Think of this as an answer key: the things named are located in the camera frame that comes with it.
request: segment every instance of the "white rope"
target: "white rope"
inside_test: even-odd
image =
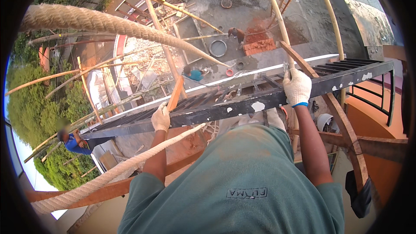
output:
[[[131,168],[137,169],[140,162],[143,162],[144,160],[151,158],[152,156],[159,153],[160,151],[167,148],[168,146],[182,140],[184,137],[198,131],[200,128],[205,127],[205,126],[206,124],[202,123],[188,131],[185,131],[179,134],[178,136],[175,136],[174,138],[170,138],[156,145],[155,147],[116,165],[115,167],[108,170],[104,174],[101,174],[97,178],[81,185],[80,187],[74,190],[71,190],[64,194],[61,194],[61,195],[58,195],[58,196],[55,196],[46,200],[32,202],[32,206],[40,214],[47,214],[53,211],[66,209],[70,205],[84,199],[91,193],[99,190],[104,185],[109,183],[111,180],[113,180],[117,176],[121,175],[126,170],[131,169]]]

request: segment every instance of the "orange wall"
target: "orange wall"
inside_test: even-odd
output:
[[[379,94],[382,87],[372,82],[362,82],[360,86]],[[354,89],[354,94],[361,96],[376,105],[381,105],[381,98],[363,90]],[[384,89],[384,109],[388,110],[390,105],[390,90]],[[347,117],[357,135],[375,138],[397,138],[406,139],[403,134],[401,122],[401,96],[396,93],[394,99],[394,112],[392,125],[387,126],[387,116],[372,106],[349,96],[347,103]],[[364,155],[368,174],[379,192],[382,204],[385,205],[394,190],[398,176],[401,171],[401,164],[371,155]]]

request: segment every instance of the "metal bowl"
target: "metal bowl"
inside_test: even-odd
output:
[[[221,57],[226,54],[227,44],[222,40],[215,40],[209,46],[210,53],[215,57]]]

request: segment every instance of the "stack of bricks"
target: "stack of bricks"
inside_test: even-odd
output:
[[[275,42],[273,41],[273,38],[269,38],[266,40],[261,40],[252,44],[246,44],[243,46],[244,53],[246,56],[252,55],[252,54],[258,54],[261,52],[265,52],[268,50],[274,50],[276,49]]]

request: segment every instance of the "blue glove cuff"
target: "blue glove cuff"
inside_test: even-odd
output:
[[[307,102],[300,102],[300,103],[298,103],[296,105],[293,105],[292,107],[296,107],[296,106],[300,106],[300,105],[302,105],[302,106],[308,106],[308,103]]]

